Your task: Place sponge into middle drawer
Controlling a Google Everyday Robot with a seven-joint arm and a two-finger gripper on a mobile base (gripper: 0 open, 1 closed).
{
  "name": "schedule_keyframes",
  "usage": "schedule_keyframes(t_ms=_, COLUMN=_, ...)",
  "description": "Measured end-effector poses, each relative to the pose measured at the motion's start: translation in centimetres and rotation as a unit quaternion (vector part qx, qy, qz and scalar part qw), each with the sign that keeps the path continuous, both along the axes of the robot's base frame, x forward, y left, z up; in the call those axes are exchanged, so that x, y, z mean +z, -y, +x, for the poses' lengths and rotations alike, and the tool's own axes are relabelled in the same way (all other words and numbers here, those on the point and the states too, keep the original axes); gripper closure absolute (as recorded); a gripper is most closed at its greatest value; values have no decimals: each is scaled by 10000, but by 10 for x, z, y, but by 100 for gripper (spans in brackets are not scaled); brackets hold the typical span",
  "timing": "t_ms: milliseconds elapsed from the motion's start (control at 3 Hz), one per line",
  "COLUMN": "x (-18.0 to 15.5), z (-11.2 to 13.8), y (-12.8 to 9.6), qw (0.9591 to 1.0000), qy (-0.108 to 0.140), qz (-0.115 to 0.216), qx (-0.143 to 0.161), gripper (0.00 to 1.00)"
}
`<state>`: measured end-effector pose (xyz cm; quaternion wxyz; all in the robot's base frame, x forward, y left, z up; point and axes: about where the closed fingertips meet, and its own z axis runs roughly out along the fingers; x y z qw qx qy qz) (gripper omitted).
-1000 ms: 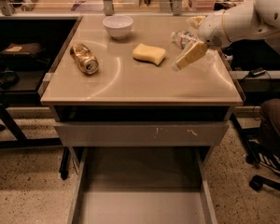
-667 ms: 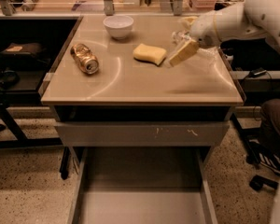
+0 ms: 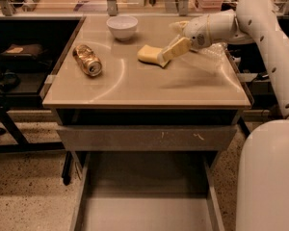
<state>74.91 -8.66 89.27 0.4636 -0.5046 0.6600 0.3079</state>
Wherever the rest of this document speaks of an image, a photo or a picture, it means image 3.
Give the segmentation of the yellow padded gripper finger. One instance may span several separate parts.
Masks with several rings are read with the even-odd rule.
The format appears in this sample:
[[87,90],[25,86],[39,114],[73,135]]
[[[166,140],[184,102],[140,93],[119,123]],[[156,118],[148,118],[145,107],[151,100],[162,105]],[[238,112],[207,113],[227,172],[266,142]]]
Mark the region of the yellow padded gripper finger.
[[167,47],[162,50],[165,62],[186,54],[191,48],[192,42],[189,38],[176,37]]
[[188,24],[189,24],[188,21],[177,21],[177,22],[171,23],[170,28],[174,33],[178,35],[185,35],[187,32],[186,28]]

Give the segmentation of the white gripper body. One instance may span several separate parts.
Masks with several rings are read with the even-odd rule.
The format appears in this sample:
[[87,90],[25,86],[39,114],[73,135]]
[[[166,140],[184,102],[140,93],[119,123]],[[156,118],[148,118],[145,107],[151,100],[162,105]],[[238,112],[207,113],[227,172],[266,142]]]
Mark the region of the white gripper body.
[[209,16],[199,16],[190,20],[183,30],[183,35],[191,41],[193,50],[198,51],[211,46]]

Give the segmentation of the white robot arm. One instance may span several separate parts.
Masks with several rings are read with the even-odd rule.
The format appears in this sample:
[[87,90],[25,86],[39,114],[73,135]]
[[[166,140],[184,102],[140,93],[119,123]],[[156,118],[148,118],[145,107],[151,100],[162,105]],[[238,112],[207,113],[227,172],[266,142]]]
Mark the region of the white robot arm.
[[272,0],[240,0],[235,10],[174,22],[177,33],[163,57],[217,42],[256,44],[279,117],[250,132],[242,147],[237,183],[236,231],[289,231],[289,38]]

